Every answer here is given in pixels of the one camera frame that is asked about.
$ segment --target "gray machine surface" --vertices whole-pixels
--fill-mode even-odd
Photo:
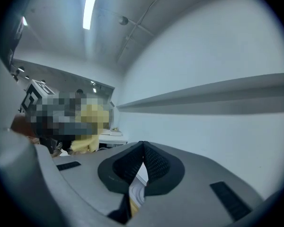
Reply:
[[[119,208],[123,195],[110,192],[100,181],[97,169],[104,159],[134,144],[53,160],[46,150],[36,148],[49,190],[72,221],[80,218],[74,211],[84,215],[81,216],[83,220],[90,214],[87,211],[90,207],[99,211],[99,216],[103,217]],[[185,175],[181,183],[168,194],[147,196],[138,213],[126,223],[127,226],[227,226],[234,221],[210,187],[210,184],[220,181],[225,182],[252,210],[262,203],[260,196],[247,183],[213,160],[165,145],[152,145],[178,157],[185,166]],[[54,166],[73,161],[81,165],[60,172]],[[67,206],[66,198],[73,198],[70,200],[72,204],[80,202],[80,206]]]

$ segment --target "yellow cloth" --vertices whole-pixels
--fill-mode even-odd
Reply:
[[[131,213],[133,217],[139,211],[139,207],[134,203],[134,201],[131,198],[129,198],[129,203],[131,206]]]
[[[77,122],[91,123],[92,135],[80,135],[71,144],[73,151],[93,152],[98,148],[99,135],[108,126],[109,112],[103,109],[103,105],[87,104],[81,106],[81,111],[77,113]]]

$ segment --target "black slot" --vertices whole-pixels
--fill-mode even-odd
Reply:
[[[109,191],[127,194],[129,185],[143,162],[149,176],[145,196],[169,193],[182,181],[185,174],[184,165],[177,157],[147,141],[139,141],[102,161],[98,167],[98,176]]]
[[[63,171],[63,170],[70,169],[70,168],[80,166],[80,165],[81,164],[78,161],[72,161],[72,162],[69,162],[69,163],[57,165],[57,168],[58,168],[59,171]]]
[[[108,217],[121,224],[126,224],[127,221],[131,219],[132,214],[131,214],[131,206],[128,194],[124,194],[119,209],[109,213]]]
[[[243,218],[251,212],[251,209],[225,182],[213,183],[210,184],[210,187],[234,221]]]

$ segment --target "white ceiling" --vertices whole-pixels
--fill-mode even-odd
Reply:
[[[154,36],[203,0],[96,0],[91,29],[82,27],[85,0],[31,0],[18,45],[126,69]],[[134,29],[147,11],[140,27]],[[118,23],[120,16],[129,22]]]
[[[109,97],[113,93],[113,88],[103,85],[93,79],[83,78],[78,75],[74,75],[63,70],[54,69],[51,67],[34,64],[26,61],[14,60],[14,70],[23,66],[25,72],[20,72],[20,77],[29,81],[25,76],[29,76],[30,79],[37,81],[45,80],[49,87],[53,87],[60,92],[76,92],[79,88],[84,93],[93,94],[93,88],[97,90],[97,95]]]

